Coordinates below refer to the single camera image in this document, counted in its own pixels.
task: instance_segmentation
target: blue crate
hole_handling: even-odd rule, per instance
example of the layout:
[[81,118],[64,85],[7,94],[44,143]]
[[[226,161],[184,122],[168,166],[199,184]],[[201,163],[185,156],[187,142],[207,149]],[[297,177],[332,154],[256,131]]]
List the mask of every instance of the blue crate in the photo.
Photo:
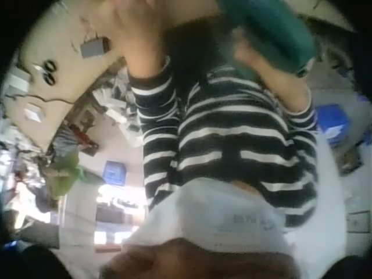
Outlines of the blue crate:
[[316,111],[318,125],[328,143],[331,146],[340,143],[350,129],[350,121],[346,113],[337,104],[318,106]]
[[123,163],[107,161],[103,171],[103,179],[107,184],[124,186],[127,169]]

